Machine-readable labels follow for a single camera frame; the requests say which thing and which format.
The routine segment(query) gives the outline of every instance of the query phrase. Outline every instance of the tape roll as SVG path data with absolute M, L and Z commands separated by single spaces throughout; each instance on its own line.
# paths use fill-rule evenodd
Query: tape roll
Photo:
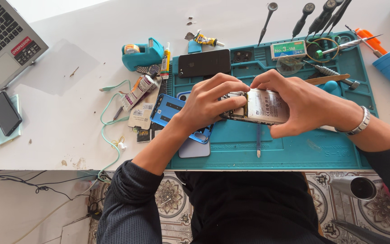
M 135 44 L 127 44 L 124 46 L 124 54 L 139 53 L 139 47 Z

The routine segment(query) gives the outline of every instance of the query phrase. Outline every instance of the desk surface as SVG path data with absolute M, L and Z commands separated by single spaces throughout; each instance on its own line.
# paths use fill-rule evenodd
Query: desk surface
M 304 3 L 278 0 L 262 42 L 291 37 Z M 313 1 L 316 10 L 306 20 L 299 36 L 306 36 L 309 25 L 322 10 L 324 0 Z M 50 49 L 17 77 L 8 94 L 19 94 L 22 107 L 23 133 L 14 141 L 0 146 L 0 169 L 9 170 L 100 170 L 116 158 L 100 135 L 100 114 L 111 96 L 122 86 L 108 92 L 98 89 L 120 83 L 135 82 L 138 73 L 128 71 L 121 61 L 121 47 L 129 43 L 147 43 L 154 37 L 161 44 L 171 43 L 171 56 L 187 53 L 187 32 L 202 29 L 207 37 L 218 38 L 226 48 L 257 43 L 267 17 L 265 2 L 241 1 L 177 1 L 167 4 L 144 2 L 139 10 L 134 5 L 112 0 L 88 8 L 31 23 Z M 353 1 L 333 31 L 344 31 L 344 24 L 363 28 L 379 38 L 390 51 L 390 1 L 375 0 L 371 11 L 360 16 L 365 1 Z M 196 24 L 187 26 L 188 17 Z M 203 51 L 213 47 L 203 47 Z M 390 124 L 390 82 L 373 66 L 376 57 L 362 47 L 366 70 L 373 89 L 380 118 Z M 77 68 L 73 77 L 69 75 Z M 111 120 L 119 104 L 111 103 L 105 120 Z M 106 127 L 109 140 L 124 135 L 127 150 L 109 167 L 115 170 L 124 160 L 133 158 L 145 146 L 136 143 L 127 122 Z

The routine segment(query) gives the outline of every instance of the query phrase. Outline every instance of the phone battery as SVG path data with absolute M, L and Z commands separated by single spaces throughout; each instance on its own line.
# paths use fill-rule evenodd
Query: phone battery
M 278 60 L 281 55 L 294 58 L 306 56 L 306 46 L 304 41 L 284 42 L 270 45 L 272 61 Z
M 246 95 L 249 120 L 283 124 L 290 117 L 290 108 L 278 92 L 251 89 Z

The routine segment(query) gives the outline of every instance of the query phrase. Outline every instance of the mint green charging cable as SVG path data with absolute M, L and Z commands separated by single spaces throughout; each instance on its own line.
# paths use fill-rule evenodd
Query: mint green charging cable
M 129 90 L 132 90 L 132 85 L 130 84 L 130 81 L 129 81 L 129 80 L 124 80 L 122 83 L 120 83 L 120 84 L 117 85 L 117 86 L 123 85 L 125 82 L 129 82 Z M 102 88 L 103 90 L 101 90 L 101 89 L 99 89 L 99 90 L 101 90 L 101 91 L 109 91 L 109 90 L 110 90 L 110 89 L 108 89 L 109 87 L 114 88 L 114 87 L 117 87 L 117 86 L 107 86 L 107 87 Z M 116 159 L 114 162 L 108 164 L 105 168 L 103 168 L 102 170 L 100 170 L 99 173 L 97 174 L 98 179 L 101 180 L 101 181 L 103 181 L 103 182 L 106 182 L 106 183 L 111 183 L 111 181 L 106 180 L 106 179 L 102 179 L 102 178 L 100 177 L 100 175 L 102 174 L 102 172 L 103 172 L 105 169 L 107 169 L 109 166 L 111 166 L 111 165 L 113 165 L 114 163 L 116 163 L 116 162 L 118 161 L 118 159 L 120 159 L 120 150 L 118 149 L 118 147 L 117 147 L 116 145 L 112 144 L 110 141 L 108 141 L 108 140 L 105 138 L 105 135 L 103 134 L 103 131 L 105 130 L 105 126 L 106 126 L 106 125 L 112 125 L 112 124 L 115 124 L 115 123 L 117 123 L 117 122 L 126 121 L 126 120 L 129 119 L 129 117 L 126 116 L 126 117 L 123 117 L 123 118 L 121 118 L 121 119 L 113 120 L 113 121 L 110 121 L 110 122 L 107 122 L 107 123 L 106 123 L 106 122 L 103 122 L 103 119 L 102 119 L 103 114 L 105 113 L 106 109 L 108 109 L 109 105 L 111 104 L 112 100 L 114 99 L 114 97 L 115 97 L 116 95 L 120 95 L 121 98 L 123 98 L 123 94 L 121 94 L 121 93 L 115 93 L 114 96 L 112 96 L 111 100 L 109 100 L 109 103 L 108 103 L 108 105 L 106 105 L 106 107 L 105 107 L 105 109 L 103 110 L 102 114 L 100 115 L 100 122 L 102 122 L 102 124 L 103 124 L 102 131 L 101 131 L 101 132 L 102 132 L 102 137 L 103 137 L 103 139 L 104 139 L 107 143 L 109 143 L 113 148 L 115 148 L 116 151 L 117 151 L 117 153 L 118 153 L 117 159 Z

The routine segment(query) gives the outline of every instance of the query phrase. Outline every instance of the person's left hand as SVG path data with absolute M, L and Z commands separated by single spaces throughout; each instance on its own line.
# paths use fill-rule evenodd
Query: person's left hand
M 172 119 L 192 134 L 194 131 L 221 120 L 219 114 L 242 107 L 246 103 L 244 96 L 230 97 L 218 101 L 219 97 L 230 92 L 248 92 L 250 87 L 236 77 L 219 73 L 213 78 L 201 81 L 192 88 L 186 104 Z

